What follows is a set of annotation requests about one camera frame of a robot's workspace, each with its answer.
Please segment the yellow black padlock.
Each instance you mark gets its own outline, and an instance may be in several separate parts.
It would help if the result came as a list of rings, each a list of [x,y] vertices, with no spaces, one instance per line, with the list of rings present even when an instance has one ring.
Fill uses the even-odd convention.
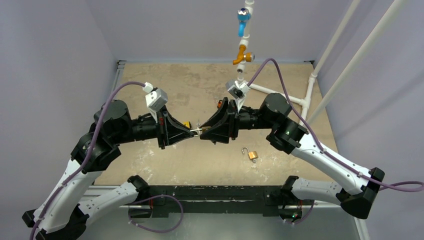
[[[192,129],[192,124],[191,124],[191,122],[190,121],[184,121],[183,122],[183,125],[184,126],[186,126],[187,128],[189,128],[189,129]]]

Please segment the orange black padlock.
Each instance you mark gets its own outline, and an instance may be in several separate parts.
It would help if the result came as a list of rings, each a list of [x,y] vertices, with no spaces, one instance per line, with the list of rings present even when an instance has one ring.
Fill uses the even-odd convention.
[[[217,103],[217,108],[219,109],[221,106],[222,106],[222,101],[220,100],[218,103]]]

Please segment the brass padlock long shackle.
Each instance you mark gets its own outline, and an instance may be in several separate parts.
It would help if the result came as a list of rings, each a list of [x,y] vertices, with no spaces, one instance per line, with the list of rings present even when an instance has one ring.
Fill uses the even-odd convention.
[[[205,132],[209,127],[201,127],[197,129],[191,129],[190,132],[194,134],[195,137],[199,137],[203,132]]]

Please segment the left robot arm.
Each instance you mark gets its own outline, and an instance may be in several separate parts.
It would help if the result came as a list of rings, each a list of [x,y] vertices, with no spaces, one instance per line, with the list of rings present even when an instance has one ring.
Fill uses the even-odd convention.
[[[83,201],[82,197],[121,155],[121,144],[157,139],[164,149],[194,136],[166,107],[161,107],[158,114],[158,119],[150,114],[133,119],[124,101],[105,103],[95,114],[89,132],[72,150],[66,169],[47,200],[23,214],[23,221],[31,228],[30,239],[76,240],[88,226],[113,209],[151,203],[151,188],[139,175],[130,176],[117,188],[91,200]]]

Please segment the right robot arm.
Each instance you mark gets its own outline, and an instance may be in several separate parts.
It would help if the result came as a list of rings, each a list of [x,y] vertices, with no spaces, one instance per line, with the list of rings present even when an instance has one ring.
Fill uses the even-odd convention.
[[[240,130],[270,129],[266,140],[278,151],[306,161],[332,181],[290,176],[280,196],[288,204],[296,200],[318,200],[335,205],[358,219],[367,219],[385,177],[378,167],[368,169],[315,141],[308,130],[289,118],[292,106],[280,93],[270,93],[260,108],[238,109],[225,97],[220,108],[201,125],[200,139],[227,144]]]

